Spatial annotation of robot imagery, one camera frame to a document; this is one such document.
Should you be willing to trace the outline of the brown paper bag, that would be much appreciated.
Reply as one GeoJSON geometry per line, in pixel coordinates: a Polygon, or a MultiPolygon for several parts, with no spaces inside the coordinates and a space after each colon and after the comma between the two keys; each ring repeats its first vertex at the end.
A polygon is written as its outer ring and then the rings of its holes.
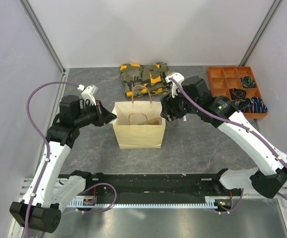
{"type": "Polygon", "coordinates": [[[117,118],[112,125],[121,149],[161,148],[166,126],[160,115],[162,106],[161,102],[151,99],[151,94],[148,96],[148,101],[115,102],[113,113],[117,118]],[[153,118],[161,118],[162,125],[138,125],[153,118]]]}

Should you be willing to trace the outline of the cardboard cup carrier tray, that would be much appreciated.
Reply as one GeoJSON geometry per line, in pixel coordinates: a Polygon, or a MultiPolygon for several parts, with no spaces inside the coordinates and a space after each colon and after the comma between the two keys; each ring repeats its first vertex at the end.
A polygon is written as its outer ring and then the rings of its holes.
{"type": "Polygon", "coordinates": [[[140,121],[138,125],[162,125],[162,119],[161,118],[153,118],[153,119],[145,119],[143,121],[140,121]]]}

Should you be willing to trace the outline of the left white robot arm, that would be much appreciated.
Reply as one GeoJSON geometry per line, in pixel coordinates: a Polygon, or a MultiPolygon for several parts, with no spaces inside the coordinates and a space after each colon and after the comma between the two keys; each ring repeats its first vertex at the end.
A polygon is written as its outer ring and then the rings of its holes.
{"type": "Polygon", "coordinates": [[[62,98],[59,113],[47,131],[44,155],[32,183],[21,201],[13,202],[9,209],[18,224],[24,227],[26,236],[29,236],[29,230],[53,233],[68,204],[79,194],[92,193],[92,174],[79,170],[72,172],[59,189],[54,187],[80,129],[91,124],[101,127],[116,118],[99,100],[92,104],[89,99],[75,95],[62,98]]]}

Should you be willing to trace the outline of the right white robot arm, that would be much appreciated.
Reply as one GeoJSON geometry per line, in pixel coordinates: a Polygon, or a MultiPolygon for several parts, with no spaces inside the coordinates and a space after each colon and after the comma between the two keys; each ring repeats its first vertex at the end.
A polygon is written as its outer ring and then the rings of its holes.
{"type": "Polygon", "coordinates": [[[256,167],[233,171],[225,169],[212,182],[213,192],[224,195],[232,189],[254,189],[265,198],[274,198],[287,182],[287,154],[277,149],[246,119],[226,96],[213,96],[205,81],[187,79],[174,72],[166,76],[171,92],[161,98],[161,117],[173,122],[194,114],[229,138],[253,160],[256,167]]]}

